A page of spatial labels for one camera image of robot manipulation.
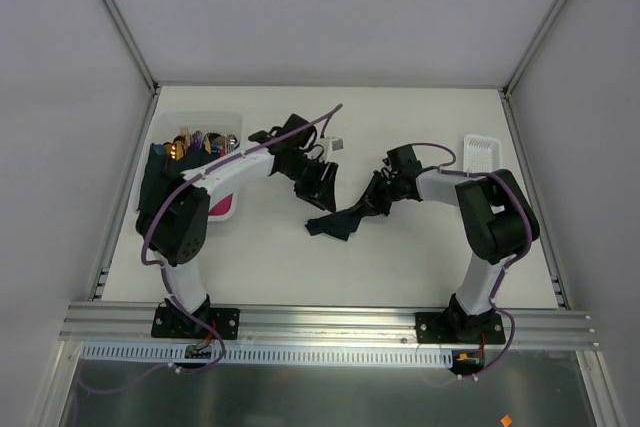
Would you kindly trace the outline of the dark navy paper napkin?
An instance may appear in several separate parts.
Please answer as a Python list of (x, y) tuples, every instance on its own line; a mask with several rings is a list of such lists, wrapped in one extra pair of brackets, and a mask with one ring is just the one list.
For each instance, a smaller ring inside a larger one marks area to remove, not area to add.
[(310, 219), (305, 228), (311, 236), (327, 235), (334, 239), (348, 241), (364, 218), (362, 212), (343, 210), (323, 217)]

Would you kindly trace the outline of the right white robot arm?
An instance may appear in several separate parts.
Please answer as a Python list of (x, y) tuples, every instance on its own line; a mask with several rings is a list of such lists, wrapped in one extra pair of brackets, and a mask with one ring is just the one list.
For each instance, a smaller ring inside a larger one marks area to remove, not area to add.
[(501, 333), (495, 297), (507, 270), (529, 252), (540, 227), (513, 174), (507, 169), (468, 173), (447, 164), (424, 167), (414, 146), (387, 153), (373, 173), (356, 211), (390, 214), (401, 200), (438, 202), (459, 209), (472, 251), (462, 284), (443, 312), (418, 323), (418, 340), (481, 343)]

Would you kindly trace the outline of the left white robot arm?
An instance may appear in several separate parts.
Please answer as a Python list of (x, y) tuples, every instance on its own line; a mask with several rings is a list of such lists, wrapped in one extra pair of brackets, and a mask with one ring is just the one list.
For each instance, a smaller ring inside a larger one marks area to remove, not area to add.
[(209, 212), (246, 184), (274, 174), (292, 181), (297, 198), (334, 212), (338, 165), (328, 160), (323, 139), (314, 123), (293, 114), (282, 126), (251, 134), (244, 148), (231, 154), (184, 172), (156, 175), (135, 224), (143, 238), (141, 261), (159, 267), (166, 290), (154, 313), (152, 337), (237, 338), (239, 310), (212, 305), (197, 262)]

